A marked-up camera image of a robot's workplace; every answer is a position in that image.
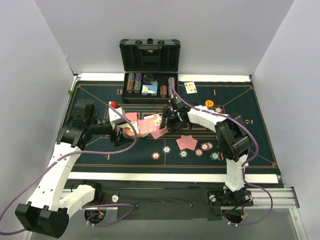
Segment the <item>green red chips in case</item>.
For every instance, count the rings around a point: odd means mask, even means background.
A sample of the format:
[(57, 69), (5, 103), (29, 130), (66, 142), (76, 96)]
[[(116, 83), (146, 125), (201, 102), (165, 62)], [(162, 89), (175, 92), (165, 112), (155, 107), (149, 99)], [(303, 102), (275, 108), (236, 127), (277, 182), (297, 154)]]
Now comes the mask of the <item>green red chips in case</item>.
[(127, 79), (127, 85), (126, 85), (126, 91), (131, 94), (134, 91), (134, 85), (135, 85), (135, 73), (129, 73), (128, 79)]

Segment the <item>green poker chip stack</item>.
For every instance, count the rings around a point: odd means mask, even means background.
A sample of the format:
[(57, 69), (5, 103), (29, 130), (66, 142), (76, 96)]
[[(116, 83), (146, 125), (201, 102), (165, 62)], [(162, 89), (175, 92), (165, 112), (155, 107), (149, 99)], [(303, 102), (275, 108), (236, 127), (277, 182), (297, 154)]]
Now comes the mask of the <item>green poker chip stack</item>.
[(188, 156), (188, 152), (186, 150), (181, 150), (179, 152), (179, 157), (180, 158), (186, 158)]

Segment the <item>blue card box in case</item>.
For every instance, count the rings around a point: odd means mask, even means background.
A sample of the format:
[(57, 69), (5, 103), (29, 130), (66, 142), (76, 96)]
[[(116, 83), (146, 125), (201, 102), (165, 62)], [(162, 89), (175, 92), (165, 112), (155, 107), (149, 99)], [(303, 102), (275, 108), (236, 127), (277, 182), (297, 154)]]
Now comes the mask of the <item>blue card box in case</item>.
[(157, 96), (158, 95), (158, 85), (143, 84), (141, 89), (142, 96)]

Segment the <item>purple green chips in case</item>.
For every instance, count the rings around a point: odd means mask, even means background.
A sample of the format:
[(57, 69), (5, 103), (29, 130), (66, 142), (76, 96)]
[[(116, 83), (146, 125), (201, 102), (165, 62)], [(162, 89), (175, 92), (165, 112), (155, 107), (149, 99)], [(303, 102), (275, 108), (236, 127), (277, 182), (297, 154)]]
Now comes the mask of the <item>purple green chips in case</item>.
[(138, 94), (141, 91), (141, 86), (142, 86), (142, 74), (137, 72), (135, 74), (135, 79), (134, 79), (134, 87), (133, 87), (134, 93)]

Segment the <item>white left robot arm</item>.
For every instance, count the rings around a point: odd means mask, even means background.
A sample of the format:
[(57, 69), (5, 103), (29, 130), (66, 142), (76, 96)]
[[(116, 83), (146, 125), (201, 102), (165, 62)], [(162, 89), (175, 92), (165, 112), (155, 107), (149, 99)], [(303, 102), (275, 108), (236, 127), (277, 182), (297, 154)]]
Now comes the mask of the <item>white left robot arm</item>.
[(67, 229), (70, 218), (84, 206), (103, 203), (102, 185), (85, 180), (69, 195), (61, 198), (64, 186), (77, 159), (89, 152), (86, 144), (94, 135), (110, 135), (118, 142), (117, 125), (127, 122), (125, 111), (110, 102), (108, 119), (97, 119), (94, 100), (81, 99), (75, 104), (75, 114), (59, 130), (54, 151), (39, 184), (27, 203), (15, 210), (26, 231), (60, 238)]

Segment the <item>lilac chips in case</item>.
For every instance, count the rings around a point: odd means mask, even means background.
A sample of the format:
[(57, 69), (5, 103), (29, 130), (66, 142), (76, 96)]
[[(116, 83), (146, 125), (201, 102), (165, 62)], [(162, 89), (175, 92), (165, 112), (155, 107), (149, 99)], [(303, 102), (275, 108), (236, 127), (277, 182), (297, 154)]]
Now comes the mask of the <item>lilac chips in case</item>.
[(171, 99), (174, 96), (174, 90), (175, 89), (175, 78), (169, 77), (168, 78), (168, 96)]

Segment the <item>blue poker chip stack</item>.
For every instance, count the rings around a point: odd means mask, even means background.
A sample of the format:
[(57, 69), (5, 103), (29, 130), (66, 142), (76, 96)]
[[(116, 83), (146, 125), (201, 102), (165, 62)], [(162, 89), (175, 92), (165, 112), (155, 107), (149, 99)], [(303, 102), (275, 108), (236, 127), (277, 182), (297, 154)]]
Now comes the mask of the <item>blue poker chip stack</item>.
[(171, 152), (171, 148), (170, 148), (169, 146), (164, 146), (162, 150), (163, 150), (163, 152), (166, 153), (166, 154), (168, 154), (168, 153)]

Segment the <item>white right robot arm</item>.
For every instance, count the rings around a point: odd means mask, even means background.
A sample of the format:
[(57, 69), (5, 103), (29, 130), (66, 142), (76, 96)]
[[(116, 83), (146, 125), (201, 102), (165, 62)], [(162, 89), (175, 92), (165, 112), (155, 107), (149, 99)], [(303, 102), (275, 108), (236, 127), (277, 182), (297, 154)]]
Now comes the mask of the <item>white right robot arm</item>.
[(215, 132), (220, 152), (226, 161), (223, 198), (230, 205), (250, 198), (246, 192), (244, 172), (252, 142), (237, 120), (242, 120), (240, 115), (232, 118), (203, 105), (187, 105), (175, 96), (162, 110), (160, 124), (161, 129), (167, 127), (173, 132), (181, 131), (184, 124), (200, 125)]

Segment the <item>black poker chip case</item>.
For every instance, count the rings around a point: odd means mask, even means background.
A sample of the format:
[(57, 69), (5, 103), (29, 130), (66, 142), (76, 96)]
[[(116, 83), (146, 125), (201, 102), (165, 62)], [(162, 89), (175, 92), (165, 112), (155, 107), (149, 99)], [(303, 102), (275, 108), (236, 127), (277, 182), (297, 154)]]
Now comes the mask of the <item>black poker chip case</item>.
[[(119, 42), (124, 67), (124, 83), (121, 99), (125, 103), (157, 103), (168, 102), (168, 78), (175, 80), (175, 91), (178, 92), (178, 68), (181, 42), (177, 39), (122, 39)], [(141, 89), (139, 93), (128, 93), (127, 82), (129, 73), (141, 73)], [(145, 83), (143, 76), (153, 75), (151, 83)], [(158, 85), (156, 96), (142, 95), (142, 85)], [(167, 86), (166, 98), (160, 97), (160, 88)]]

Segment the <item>orange chips in case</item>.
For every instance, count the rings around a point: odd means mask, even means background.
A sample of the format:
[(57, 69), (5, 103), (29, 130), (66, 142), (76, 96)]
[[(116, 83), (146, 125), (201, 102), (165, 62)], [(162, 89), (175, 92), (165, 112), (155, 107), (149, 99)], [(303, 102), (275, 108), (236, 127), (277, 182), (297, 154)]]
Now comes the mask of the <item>orange chips in case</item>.
[(167, 91), (168, 91), (168, 88), (166, 85), (162, 85), (160, 87), (160, 97), (161, 98), (166, 98), (167, 97)]

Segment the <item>red poker chip stack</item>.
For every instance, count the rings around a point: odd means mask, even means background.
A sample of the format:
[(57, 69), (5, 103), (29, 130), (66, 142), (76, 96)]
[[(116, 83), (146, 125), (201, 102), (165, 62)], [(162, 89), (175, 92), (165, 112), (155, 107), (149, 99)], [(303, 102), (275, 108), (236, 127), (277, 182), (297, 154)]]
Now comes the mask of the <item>red poker chip stack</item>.
[(153, 160), (159, 160), (161, 157), (160, 153), (159, 152), (153, 152), (152, 155), (151, 155), (151, 158)]

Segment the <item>black round button in case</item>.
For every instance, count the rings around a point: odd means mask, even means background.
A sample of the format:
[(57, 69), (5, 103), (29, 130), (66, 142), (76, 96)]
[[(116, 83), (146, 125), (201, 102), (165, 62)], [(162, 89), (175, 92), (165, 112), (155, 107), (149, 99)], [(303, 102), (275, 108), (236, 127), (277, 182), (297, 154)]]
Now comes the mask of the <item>black round button in case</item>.
[(144, 83), (150, 84), (154, 80), (154, 77), (152, 74), (147, 73), (143, 75), (142, 80)]

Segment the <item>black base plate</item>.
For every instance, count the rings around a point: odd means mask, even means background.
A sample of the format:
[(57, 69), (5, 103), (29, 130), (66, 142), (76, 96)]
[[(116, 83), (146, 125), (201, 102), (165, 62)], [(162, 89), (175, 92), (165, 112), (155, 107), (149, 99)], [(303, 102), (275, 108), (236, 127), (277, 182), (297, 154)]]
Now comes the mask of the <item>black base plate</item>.
[(246, 187), (232, 192), (221, 183), (103, 180), (99, 185), (98, 196), (89, 204), (118, 207), (118, 218), (133, 208), (127, 220), (217, 221), (223, 207), (230, 208), (229, 216), (240, 219), (240, 208), (253, 206)]

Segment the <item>red playing card deck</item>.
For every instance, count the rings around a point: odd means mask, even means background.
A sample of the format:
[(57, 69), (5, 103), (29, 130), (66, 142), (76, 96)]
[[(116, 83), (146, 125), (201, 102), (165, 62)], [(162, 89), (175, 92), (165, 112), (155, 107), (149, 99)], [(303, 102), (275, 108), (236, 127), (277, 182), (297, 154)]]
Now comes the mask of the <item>red playing card deck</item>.
[[(158, 130), (158, 127), (153, 118), (146, 118), (142, 120), (139, 119), (137, 121), (131, 122), (131, 124), (134, 126), (138, 137), (145, 137), (146, 135)], [(128, 123), (119, 125), (118, 129), (123, 129), (123, 133), (125, 136), (135, 136), (132, 127)]]

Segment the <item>orange big blind button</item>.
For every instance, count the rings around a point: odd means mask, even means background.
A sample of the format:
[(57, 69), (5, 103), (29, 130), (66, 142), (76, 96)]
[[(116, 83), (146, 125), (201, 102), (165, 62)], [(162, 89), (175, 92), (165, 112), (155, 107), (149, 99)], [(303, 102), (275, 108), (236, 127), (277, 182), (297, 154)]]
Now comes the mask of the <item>orange big blind button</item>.
[(205, 105), (208, 107), (208, 108), (211, 108), (214, 106), (214, 102), (210, 99), (206, 100), (205, 101)]

